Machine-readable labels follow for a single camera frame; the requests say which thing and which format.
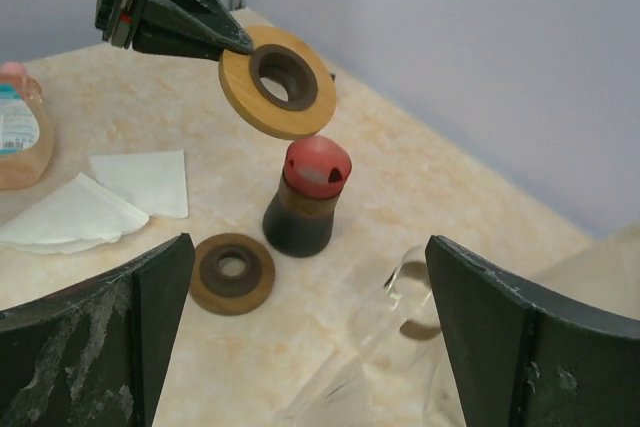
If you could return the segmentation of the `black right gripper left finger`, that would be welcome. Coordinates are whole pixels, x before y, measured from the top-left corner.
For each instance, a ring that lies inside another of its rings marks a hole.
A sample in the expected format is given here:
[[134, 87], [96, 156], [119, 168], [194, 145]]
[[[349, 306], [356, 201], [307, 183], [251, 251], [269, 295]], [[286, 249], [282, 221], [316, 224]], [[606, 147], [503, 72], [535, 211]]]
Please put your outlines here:
[[194, 260], [183, 233], [3, 310], [2, 425], [152, 425]]

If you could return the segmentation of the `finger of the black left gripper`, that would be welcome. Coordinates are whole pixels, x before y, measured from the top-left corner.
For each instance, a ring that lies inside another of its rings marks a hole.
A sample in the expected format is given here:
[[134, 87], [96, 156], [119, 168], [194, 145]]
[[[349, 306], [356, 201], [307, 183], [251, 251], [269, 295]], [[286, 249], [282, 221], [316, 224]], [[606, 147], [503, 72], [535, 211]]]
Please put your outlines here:
[[140, 53], [218, 58], [253, 52], [251, 37], [220, 0], [141, 0], [133, 49]]

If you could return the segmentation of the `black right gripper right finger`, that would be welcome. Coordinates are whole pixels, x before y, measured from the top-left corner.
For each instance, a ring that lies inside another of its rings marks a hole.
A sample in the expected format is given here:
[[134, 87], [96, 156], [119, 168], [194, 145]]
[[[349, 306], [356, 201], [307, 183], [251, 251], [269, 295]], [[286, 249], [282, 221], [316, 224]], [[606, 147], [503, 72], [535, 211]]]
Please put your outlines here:
[[444, 237], [429, 279], [468, 426], [636, 426], [639, 323]]

